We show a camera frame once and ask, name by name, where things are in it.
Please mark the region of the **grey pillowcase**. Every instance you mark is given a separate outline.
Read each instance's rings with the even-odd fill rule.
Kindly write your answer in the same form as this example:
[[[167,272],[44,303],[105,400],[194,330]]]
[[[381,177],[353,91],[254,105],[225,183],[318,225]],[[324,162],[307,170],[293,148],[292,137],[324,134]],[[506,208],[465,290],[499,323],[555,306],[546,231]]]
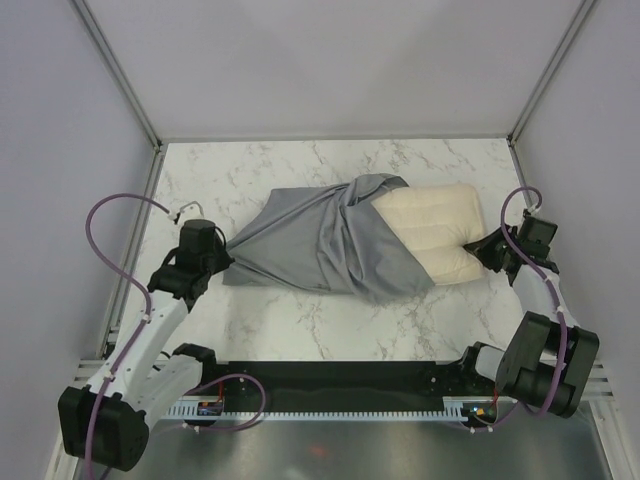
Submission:
[[[433,280],[373,205],[406,185],[399,176],[366,174],[349,183],[272,190],[228,242],[234,261],[224,285],[355,295],[373,304],[426,292]]]

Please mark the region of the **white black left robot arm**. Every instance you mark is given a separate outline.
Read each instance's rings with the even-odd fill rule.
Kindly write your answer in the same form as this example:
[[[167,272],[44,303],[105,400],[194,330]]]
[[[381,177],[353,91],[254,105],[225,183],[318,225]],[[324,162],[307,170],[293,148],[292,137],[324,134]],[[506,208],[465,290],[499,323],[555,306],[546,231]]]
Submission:
[[[181,396],[216,388],[216,356],[207,347],[184,343],[160,370],[153,367],[211,277],[232,262],[214,222],[184,222],[177,247],[143,290],[145,306],[137,323],[83,387],[66,388],[58,400],[68,455],[129,471],[144,453],[155,424]]]

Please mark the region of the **beige pillow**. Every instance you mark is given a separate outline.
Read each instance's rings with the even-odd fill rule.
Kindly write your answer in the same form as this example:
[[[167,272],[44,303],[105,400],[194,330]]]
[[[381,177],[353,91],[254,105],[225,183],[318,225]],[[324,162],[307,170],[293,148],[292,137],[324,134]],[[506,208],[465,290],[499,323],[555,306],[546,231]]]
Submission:
[[[485,276],[480,260],[464,246],[487,235],[480,198],[469,184],[402,187],[373,207],[437,286]]]

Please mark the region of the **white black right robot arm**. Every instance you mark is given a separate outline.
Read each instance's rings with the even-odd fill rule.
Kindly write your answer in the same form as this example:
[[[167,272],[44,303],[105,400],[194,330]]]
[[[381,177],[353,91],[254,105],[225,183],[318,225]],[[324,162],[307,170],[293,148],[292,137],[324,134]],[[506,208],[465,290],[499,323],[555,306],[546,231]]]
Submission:
[[[556,231],[556,224],[526,212],[519,226],[502,226],[464,246],[486,269],[507,275],[524,316],[505,350],[478,342],[476,360],[456,373],[466,393],[480,394],[494,382],[499,394],[527,408],[569,418],[600,341],[576,324],[562,298],[557,265],[548,258]]]

